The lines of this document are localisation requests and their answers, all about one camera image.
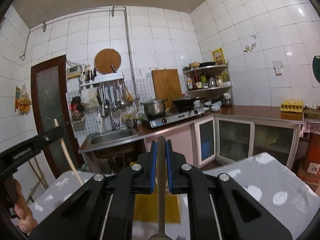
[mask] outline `wooden cabinet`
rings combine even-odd
[[[267,152],[291,169],[300,129],[290,121],[215,114],[191,129],[194,165],[224,165]]]

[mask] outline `door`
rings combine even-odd
[[[283,165],[287,165],[295,134],[295,125],[273,126],[254,123],[252,155],[267,152]]]
[[[199,168],[207,165],[215,158],[214,118],[210,117],[195,123],[197,165]]]
[[[254,126],[252,121],[216,117],[217,159],[225,163],[252,155]]]
[[[53,119],[65,126],[64,141],[75,167],[84,163],[78,154],[79,145],[74,137],[66,99],[66,56],[57,57],[31,68],[31,98],[38,133],[54,128]],[[44,155],[57,178],[70,170],[59,141],[44,148]]]

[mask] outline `wooden cutting board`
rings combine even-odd
[[[172,100],[182,97],[180,80],[177,69],[164,69],[151,71],[153,86],[157,99],[168,99],[165,107],[172,107]]]

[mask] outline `plastic bag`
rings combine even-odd
[[[31,100],[29,98],[26,86],[23,85],[21,88],[20,98],[19,98],[19,111],[21,114],[27,114],[30,111]]]

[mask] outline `metal rod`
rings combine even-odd
[[[127,15],[127,7],[126,6],[124,6],[124,24],[125,24],[125,31],[126,31],[126,35],[127,35],[128,53],[129,53],[130,68],[131,68],[131,78],[133,81],[133,90],[134,90],[134,94],[136,95],[137,94],[137,85],[136,85],[136,79],[135,79],[134,70],[133,70],[133,60],[132,60],[132,53],[131,53],[128,15]]]

